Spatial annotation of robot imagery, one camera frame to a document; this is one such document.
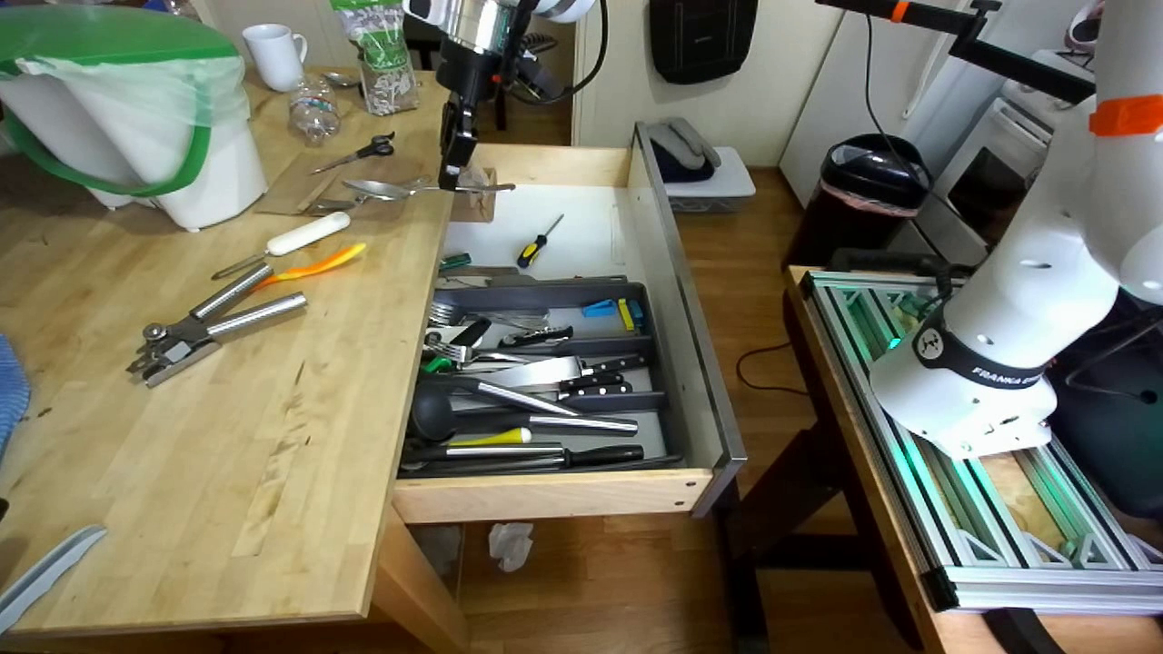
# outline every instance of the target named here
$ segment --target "wooden drawer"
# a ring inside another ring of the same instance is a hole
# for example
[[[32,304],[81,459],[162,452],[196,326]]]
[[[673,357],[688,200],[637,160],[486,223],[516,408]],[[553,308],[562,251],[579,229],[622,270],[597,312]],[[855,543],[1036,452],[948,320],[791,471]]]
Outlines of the wooden drawer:
[[[708,512],[737,477],[746,452],[734,426],[712,337],[683,262],[678,233],[654,155],[627,148],[482,144],[474,155],[516,193],[502,193],[495,223],[453,223],[446,251],[471,265],[513,265],[522,240],[565,214],[540,258],[536,281],[625,277],[648,289],[658,409],[668,453],[658,467],[411,477],[393,483],[408,523],[553,521],[627,512]]]

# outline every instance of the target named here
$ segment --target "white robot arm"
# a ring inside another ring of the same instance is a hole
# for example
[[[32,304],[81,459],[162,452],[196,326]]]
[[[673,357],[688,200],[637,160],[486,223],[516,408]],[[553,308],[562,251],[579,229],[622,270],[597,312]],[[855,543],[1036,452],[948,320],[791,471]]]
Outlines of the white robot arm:
[[[1163,4],[1112,0],[1098,93],[1053,132],[1044,176],[996,253],[872,367],[872,394],[953,459],[1038,447],[1053,413],[1044,367],[1118,288],[1163,304]]]
[[[456,190],[474,148],[474,105],[513,80],[528,56],[531,19],[582,22],[591,0],[402,0],[402,12],[438,28],[436,80],[449,92],[438,125],[438,190]]]

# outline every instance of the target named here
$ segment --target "table leg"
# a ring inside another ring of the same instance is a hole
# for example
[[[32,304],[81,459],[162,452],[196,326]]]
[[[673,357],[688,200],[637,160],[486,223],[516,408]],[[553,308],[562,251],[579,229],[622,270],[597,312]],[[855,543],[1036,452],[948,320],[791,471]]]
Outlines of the table leg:
[[[396,622],[428,650],[467,650],[467,626],[453,597],[444,589],[438,574],[411,536],[396,510],[386,516],[381,555],[375,564],[375,599],[376,618]]]
[[[754,650],[760,643],[765,643],[765,618],[754,584],[760,567],[866,567],[872,572],[883,606],[898,633],[909,643],[920,643],[906,597],[895,584],[886,547],[874,533],[872,510],[860,498],[856,471],[847,459],[838,426],[823,401],[829,394],[821,372],[812,367],[806,331],[788,300],[783,326],[817,423],[795,434],[795,438],[776,453],[769,467],[763,467],[760,483],[746,498],[726,498],[719,505],[719,553],[737,650]],[[855,512],[856,536],[795,533],[795,528],[806,523],[838,492]]]

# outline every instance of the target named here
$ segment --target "yellow-handled tool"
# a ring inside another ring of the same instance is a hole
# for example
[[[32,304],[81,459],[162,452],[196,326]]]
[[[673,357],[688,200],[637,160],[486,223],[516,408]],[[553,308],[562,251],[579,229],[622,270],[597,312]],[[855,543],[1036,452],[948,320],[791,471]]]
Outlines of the yellow-handled tool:
[[[505,434],[482,434],[482,436],[449,436],[446,447],[513,447],[531,442],[531,427],[505,427]]]
[[[545,233],[536,233],[536,240],[522,242],[516,253],[516,265],[528,270],[549,242],[549,233],[562,223],[565,214],[559,214]]]

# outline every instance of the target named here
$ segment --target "orange-handled pliers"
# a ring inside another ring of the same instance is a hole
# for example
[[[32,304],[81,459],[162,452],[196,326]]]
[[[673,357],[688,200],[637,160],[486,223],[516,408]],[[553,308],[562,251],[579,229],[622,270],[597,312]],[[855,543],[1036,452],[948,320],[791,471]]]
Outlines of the orange-handled pliers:
[[[262,281],[262,288],[323,277],[323,271],[329,271],[329,270],[342,270],[342,265],[362,258],[362,251],[365,251],[365,242],[351,242],[351,247],[346,247],[346,251],[337,251],[337,253],[329,253],[329,258],[323,258],[323,262],[272,271],[272,277]]]

